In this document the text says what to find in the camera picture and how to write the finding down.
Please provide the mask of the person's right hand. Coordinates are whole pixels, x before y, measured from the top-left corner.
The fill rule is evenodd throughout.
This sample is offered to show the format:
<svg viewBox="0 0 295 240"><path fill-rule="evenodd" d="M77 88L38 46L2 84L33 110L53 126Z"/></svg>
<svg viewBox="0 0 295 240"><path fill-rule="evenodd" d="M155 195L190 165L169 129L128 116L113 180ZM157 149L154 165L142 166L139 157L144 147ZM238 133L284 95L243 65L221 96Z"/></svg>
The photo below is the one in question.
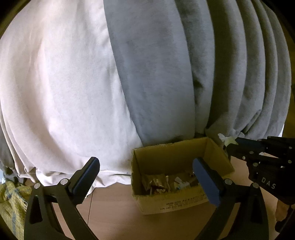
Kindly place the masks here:
<svg viewBox="0 0 295 240"><path fill-rule="evenodd" d="M281 222L286 218L288 209L289 209L289 205L286 205L282 201L277 200L277 208L275 211L275 218L277 222Z"/></svg>

